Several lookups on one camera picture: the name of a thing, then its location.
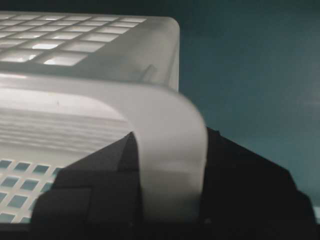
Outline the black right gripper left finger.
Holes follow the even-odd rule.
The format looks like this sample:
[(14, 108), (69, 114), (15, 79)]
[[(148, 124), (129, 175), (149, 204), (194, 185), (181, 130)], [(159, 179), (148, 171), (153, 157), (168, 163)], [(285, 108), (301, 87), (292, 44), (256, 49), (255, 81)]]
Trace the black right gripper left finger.
[(33, 240), (134, 240), (141, 222), (133, 133), (61, 169), (36, 201)]

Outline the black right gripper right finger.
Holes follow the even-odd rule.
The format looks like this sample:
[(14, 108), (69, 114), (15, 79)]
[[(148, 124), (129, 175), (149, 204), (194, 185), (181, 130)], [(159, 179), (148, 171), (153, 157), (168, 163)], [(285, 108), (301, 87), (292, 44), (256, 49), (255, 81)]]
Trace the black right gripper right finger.
[(284, 167), (207, 129), (200, 220), (206, 240), (313, 240), (310, 198)]

